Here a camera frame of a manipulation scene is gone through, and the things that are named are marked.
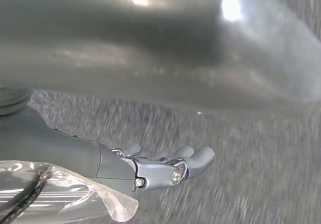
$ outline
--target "bolt head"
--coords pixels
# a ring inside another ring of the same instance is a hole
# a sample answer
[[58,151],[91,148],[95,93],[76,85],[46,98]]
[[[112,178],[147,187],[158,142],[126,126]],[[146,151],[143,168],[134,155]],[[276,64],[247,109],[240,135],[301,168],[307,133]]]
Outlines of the bolt head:
[[179,183],[182,178],[182,175],[179,170],[174,170],[172,175],[172,181],[174,184]]
[[140,178],[137,178],[135,180],[135,185],[137,187],[143,187],[145,184],[145,181]]

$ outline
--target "round metal fitting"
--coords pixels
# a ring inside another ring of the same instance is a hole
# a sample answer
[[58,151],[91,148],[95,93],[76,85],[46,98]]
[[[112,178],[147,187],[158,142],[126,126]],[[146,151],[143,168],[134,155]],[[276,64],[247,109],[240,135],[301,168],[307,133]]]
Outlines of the round metal fitting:
[[135,185],[137,187],[143,187],[145,185],[145,181],[143,179],[137,178],[135,180]]
[[172,182],[174,184],[179,183],[182,178],[182,175],[179,170],[174,170],[172,174]]

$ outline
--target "clear plastic bag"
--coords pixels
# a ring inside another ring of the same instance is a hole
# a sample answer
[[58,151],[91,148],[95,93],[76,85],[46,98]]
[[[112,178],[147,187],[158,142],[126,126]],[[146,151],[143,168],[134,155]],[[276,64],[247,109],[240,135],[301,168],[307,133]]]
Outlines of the clear plastic bag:
[[69,223],[108,215],[123,222],[134,216],[139,206],[137,200],[129,196],[56,165],[0,161],[0,210],[34,181],[36,170],[44,166],[49,166],[51,175],[15,223]]

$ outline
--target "transparent plastic wrap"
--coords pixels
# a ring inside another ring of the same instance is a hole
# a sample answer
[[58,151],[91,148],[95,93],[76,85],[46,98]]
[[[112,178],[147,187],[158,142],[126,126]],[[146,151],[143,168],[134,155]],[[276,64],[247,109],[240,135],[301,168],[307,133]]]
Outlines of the transparent plastic wrap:
[[0,223],[39,185],[44,173],[49,174],[45,175],[45,185],[34,201],[26,202],[27,208],[14,223],[69,223],[108,215],[124,222],[139,206],[137,200],[56,165],[0,161]]

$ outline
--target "speckled gray floor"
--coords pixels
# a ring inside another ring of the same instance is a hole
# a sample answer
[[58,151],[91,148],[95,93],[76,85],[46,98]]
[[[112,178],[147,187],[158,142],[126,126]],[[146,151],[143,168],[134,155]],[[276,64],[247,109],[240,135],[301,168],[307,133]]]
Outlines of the speckled gray floor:
[[[283,1],[321,36],[321,0]],[[319,113],[232,119],[42,91],[30,104],[51,127],[109,146],[139,142],[148,151],[175,151],[189,144],[216,151],[215,164],[200,178],[142,194],[129,223],[321,223]]]

